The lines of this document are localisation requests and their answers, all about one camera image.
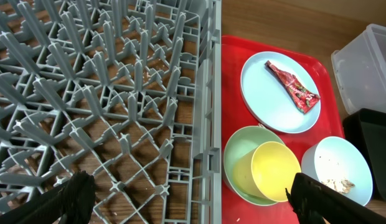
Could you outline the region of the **red snack wrapper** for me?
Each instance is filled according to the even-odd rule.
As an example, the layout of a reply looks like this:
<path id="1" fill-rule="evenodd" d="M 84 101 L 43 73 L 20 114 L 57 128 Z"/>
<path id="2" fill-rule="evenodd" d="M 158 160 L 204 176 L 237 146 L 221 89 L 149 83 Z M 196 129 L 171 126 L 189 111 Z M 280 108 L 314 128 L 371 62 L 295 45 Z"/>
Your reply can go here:
<path id="1" fill-rule="evenodd" d="M 269 60 L 265 63 L 265 65 L 273 72 L 274 75 L 276 75 L 277 79 L 293 100 L 297 109 L 303 114 L 308 113 L 320 101 L 320 96 L 304 87 L 295 75 L 284 70 L 280 70 Z"/>

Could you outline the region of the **rice and peanut leftovers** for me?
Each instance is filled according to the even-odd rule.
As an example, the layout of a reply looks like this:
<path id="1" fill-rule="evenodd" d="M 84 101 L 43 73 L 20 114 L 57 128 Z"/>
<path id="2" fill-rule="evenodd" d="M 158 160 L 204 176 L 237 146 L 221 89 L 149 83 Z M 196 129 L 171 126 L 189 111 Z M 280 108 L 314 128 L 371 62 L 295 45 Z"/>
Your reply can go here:
<path id="1" fill-rule="evenodd" d="M 339 192 L 340 194 L 348 194 L 351 189 L 355 187 L 355 184 L 347 179 L 327 179 L 321 183 L 335 190 L 336 192 Z"/>

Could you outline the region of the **yellow plastic cup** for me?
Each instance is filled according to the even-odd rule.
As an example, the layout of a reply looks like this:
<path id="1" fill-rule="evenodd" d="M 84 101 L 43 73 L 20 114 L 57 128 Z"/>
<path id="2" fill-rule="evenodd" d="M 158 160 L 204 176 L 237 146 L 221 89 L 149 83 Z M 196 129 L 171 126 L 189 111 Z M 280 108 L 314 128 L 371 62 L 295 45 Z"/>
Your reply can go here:
<path id="1" fill-rule="evenodd" d="M 233 181 L 244 193 L 285 202 L 301 166 L 295 154 L 284 144 L 268 141 L 242 156 L 233 167 Z"/>

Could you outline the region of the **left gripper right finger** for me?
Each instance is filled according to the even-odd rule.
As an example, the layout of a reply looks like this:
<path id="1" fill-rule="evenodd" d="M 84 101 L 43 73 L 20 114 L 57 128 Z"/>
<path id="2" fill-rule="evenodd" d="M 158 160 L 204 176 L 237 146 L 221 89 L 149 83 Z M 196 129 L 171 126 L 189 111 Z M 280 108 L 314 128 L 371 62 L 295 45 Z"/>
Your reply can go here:
<path id="1" fill-rule="evenodd" d="M 303 173 L 295 175 L 291 190 L 287 190 L 286 195 L 300 224 L 386 224 L 385 217 Z"/>

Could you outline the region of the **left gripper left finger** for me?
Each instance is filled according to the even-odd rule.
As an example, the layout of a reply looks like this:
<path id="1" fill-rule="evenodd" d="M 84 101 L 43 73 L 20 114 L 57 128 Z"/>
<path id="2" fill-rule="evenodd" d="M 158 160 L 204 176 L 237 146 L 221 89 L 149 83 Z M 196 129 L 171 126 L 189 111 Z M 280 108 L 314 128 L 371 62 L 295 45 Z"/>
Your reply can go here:
<path id="1" fill-rule="evenodd" d="M 0 216 L 2 224 L 89 223 L 95 205 L 95 179 L 85 171 Z"/>

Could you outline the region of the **light blue bowl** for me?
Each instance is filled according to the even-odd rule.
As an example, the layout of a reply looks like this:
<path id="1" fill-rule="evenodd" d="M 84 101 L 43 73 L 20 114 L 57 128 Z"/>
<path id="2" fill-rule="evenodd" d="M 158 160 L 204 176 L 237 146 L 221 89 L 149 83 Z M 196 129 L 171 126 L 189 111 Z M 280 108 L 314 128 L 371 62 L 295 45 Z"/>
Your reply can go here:
<path id="1" fill-rule="evenodd" d="M 341 194 L 365 206 L 373 193 L 369 166 L 359 150 L 343 138 L 326 137 L 309 148 L 301 160 L 302 173 L 318 182 L 327 179 L 347 179 L 355 187 Z"/>

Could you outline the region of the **light green bowl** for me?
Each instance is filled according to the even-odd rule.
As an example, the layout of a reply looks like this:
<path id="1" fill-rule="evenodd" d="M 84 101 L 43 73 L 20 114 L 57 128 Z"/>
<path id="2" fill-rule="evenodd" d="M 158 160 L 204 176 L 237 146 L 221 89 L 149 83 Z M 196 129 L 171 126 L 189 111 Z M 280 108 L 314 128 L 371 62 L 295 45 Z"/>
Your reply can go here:
<path id="1" fill-rule="evenodd" d="M 233 167 L 245 154 L 268 141 L 275 141 L 285 145 L 284 142 L 269 129 L 261 126 L 246 126 L 231 135 L 222 153 L 222 180 L 226 186 L 244 201 L 262 207 L 272 206 L 277 204 L 277 202 L 242 192 L 233 180 Z"/>

